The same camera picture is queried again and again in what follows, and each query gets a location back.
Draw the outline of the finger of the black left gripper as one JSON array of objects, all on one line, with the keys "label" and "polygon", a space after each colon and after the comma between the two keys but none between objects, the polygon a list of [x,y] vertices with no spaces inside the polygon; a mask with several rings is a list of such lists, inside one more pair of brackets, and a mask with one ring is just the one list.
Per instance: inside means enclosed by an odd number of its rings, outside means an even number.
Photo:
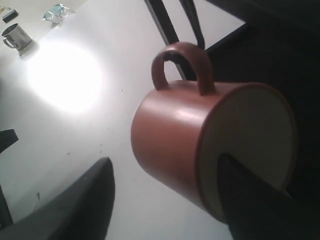
[{"label": "finger of the black left gripper", "polygon": [[14,129],[7,129],[0,131],[0,153],[5,151],[11,145],[19,140]]}]

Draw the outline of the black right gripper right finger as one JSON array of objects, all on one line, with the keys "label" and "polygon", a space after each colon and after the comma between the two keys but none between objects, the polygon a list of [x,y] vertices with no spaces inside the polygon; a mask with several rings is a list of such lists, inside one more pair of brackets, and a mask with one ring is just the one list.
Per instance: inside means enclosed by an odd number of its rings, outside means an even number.
[{"label": "black right gripper right finger", "polygon": [[320,216],[256,176],[228,153],[217,162],[217,189],[234,240],[318,240]]}]

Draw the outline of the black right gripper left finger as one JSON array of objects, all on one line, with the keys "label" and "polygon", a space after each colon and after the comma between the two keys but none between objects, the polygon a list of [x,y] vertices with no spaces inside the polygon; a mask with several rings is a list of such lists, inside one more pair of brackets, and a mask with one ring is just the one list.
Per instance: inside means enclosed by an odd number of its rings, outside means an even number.
[{"label": "black right gripper left finger", "polygon": [[2,240],[104,240],[115,201],[110,158],[100,158],[60,195],[1,230]]}]

